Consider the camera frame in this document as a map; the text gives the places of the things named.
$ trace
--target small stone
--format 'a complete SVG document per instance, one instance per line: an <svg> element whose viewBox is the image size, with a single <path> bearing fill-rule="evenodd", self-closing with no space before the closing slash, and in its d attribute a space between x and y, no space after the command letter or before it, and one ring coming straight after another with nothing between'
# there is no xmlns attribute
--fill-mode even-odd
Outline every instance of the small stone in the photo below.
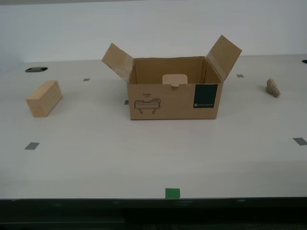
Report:
<svg viewBox="0 0 307 230"><path fill-rule="evenodd" d="M277 85L275 84L275 82L274 82L274 80L272 78L268 79L268 81L267 81L266 92L271 94L274 97L279 97L280 96L279 89L277 88Z"/></svg>

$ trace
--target white table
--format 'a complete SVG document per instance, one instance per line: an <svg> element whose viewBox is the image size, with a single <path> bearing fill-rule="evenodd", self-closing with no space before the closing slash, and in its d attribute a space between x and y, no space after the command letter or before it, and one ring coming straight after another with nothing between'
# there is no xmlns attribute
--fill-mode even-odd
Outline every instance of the white table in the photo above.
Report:
<svg viewBox="0 0 307 230"><path fill-rule="evenodd" d="M216 120L130 121L126 84L101 61L21 65L0 77L0 199L307 196L307 146L293 140L307 140L303 59L240 57ZM49 69L25 73L36 66ZM33 118L25 100L46 80L63 98Z"/></svg>

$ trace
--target wooden block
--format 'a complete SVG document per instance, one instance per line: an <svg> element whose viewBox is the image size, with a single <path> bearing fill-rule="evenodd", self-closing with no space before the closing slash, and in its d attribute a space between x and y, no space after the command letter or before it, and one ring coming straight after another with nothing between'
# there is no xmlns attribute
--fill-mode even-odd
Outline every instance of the wooden block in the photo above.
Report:
<svg viewBox="0 0 307 230"><path fill-rule="evenodd" d="M34 117L46 117L61 98L62 93L58 81L48 80L26 101Z"/></svg>

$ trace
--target green tape marker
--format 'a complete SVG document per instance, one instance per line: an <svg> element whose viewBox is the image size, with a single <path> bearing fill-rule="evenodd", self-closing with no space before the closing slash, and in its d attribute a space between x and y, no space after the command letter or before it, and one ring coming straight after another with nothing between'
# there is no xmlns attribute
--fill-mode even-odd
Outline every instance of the green tape marker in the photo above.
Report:
<svg viewBox="0 0 307 230"><path fill-rule="evenodd" d="M166 188L165 199L179 199L180 189L179 188Z"/></svg>

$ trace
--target cardboard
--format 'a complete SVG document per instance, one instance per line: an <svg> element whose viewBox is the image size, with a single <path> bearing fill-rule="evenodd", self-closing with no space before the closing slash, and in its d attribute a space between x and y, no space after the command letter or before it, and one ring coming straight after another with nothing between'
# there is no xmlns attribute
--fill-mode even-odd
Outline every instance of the cardboard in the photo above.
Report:
<svg viewBox="0 0 307 230"><path fill-rule="evenodd" d="M26 101L33 117L46 117L62 98L59 83L48 80L42 84Z"/></svg>
<svg viewBox="0 0 307 230"><path fill-rule="evenodd" d="M102 61L128 84L131 120L215 119L241 52L224 36L206 57L133 58L112 43Z"/></svg>

